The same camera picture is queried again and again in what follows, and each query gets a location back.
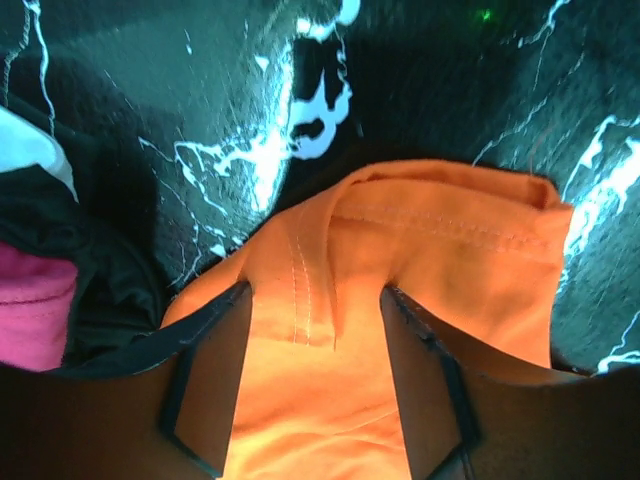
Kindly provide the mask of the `orange t shirt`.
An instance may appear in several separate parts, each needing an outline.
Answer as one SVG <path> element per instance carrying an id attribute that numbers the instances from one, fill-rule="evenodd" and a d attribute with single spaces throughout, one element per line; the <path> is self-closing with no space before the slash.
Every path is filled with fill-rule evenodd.
<path id="1" fill-rule="evenodd" d="M 380 294 L 526 362 L 550 363 L 573 214 L 546 179 L 436 160 L 376 163 L 271 218 L 190 283 L 171 325 L 253 291 L 228 479 L 410 475 Z"/>

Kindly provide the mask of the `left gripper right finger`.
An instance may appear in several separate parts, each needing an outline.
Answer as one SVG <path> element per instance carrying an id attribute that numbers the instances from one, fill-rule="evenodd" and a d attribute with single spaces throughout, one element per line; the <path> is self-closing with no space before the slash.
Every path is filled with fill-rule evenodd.
<path id="1" fill-rule="evenodd" d="M 639 370 L 586 377 L 506 354 L 386 287 L 382 320 L 414 479 L 635 479 Z"/>

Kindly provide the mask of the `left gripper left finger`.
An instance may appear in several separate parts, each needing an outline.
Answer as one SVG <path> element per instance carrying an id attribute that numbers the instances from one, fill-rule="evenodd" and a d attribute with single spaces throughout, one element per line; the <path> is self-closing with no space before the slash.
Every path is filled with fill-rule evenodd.
<path id="1" fill-rule="evenodd" d="M 1 369 L 5 479 L 218 479 L 252 310 L 239 282 L 81 366 Z"/>

